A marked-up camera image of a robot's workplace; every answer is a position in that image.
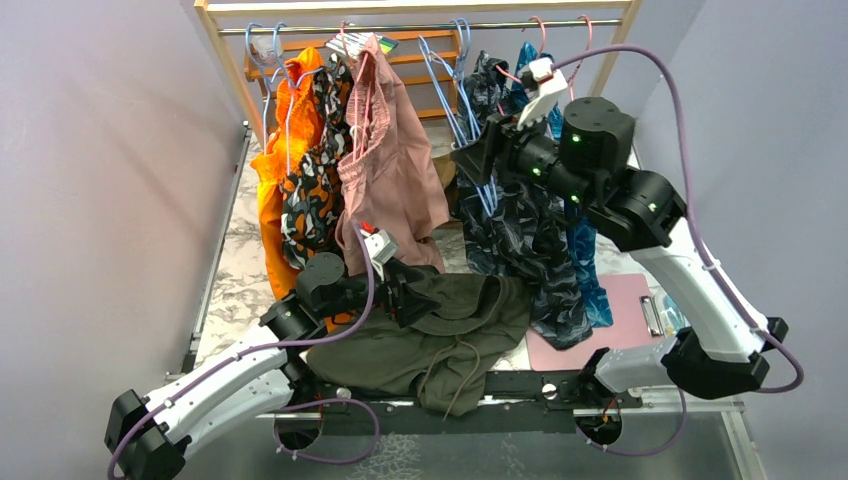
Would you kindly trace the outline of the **olive green shorts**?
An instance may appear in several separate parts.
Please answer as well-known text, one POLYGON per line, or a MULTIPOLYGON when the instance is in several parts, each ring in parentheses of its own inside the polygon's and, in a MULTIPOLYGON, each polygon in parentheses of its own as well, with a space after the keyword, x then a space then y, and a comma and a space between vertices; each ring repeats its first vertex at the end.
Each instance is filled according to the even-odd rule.
POLYGON ((417 376, 444 399, 476 383, 529 328, 532 296, 514 277, 436 274, 413 283, 441 303, 405 328, 383 310, 344 339, 311 347, 306 363, 321 379, 398 393, 417 376))

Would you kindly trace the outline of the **blue wire hanger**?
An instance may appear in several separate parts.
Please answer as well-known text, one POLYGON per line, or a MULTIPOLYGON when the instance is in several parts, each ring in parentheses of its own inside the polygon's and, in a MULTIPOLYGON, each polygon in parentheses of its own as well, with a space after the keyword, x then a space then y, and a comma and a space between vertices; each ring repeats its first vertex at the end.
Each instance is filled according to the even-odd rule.
POLYGON ((457 37, 457 56, 450 62, 445 54, 432 49, 423 36, 418 37, 418 47, 424 60, 430 81, 435 88, 443 112, 446 114, 448 126, 452 132, 454 150, 468 146, 481 135, 480 122, 473 115, 471 102, 465 92, 465 63, 468 58, 472 34, 470 23, 465 18, 451 20, 457 37), (448 95, 441 87, 442 81, 437 79, 434 69, 441 67, 448 75, 453 94, 448 95))

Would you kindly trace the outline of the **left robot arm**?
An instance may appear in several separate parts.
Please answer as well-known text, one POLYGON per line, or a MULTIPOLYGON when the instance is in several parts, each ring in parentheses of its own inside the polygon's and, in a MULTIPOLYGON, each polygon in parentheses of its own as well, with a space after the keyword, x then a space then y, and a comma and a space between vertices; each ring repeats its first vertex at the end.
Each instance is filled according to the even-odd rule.
POLYGON ((318 422, 329 402, 301 353, 332 341, 327 325, 340 314, 360 324, 380 307, 406 326, 433 312, 438 302, 411 286, 437 272, 391 258, 350 276, 341 257, 314 256, 294 289, 224 352, 147 394, 130 389, 113 401, 108 478, 173 479, 210 441, 260 414, 305 411, 318 422))

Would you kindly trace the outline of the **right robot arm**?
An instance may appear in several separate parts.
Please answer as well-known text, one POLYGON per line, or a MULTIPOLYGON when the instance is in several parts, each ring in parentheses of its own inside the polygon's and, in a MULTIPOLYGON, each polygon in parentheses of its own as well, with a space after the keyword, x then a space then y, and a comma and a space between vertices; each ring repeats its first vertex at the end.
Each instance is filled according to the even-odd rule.
POLYGON ((568 103, 559 140, 543 123, 490 116, 481 136, 453 151, 475 182, 491 174, 526 180, 561 198, 661 284, 688 326, 652 345, 596 350, 572 394, 600 407, 631 388, 673 385, 700 399, 763 392, 765 352, 786 322, 746 305, 730 281, 705 260, 689 229, 691 215, 664 176, 628 163, 635 119, 601 97, 568 103))

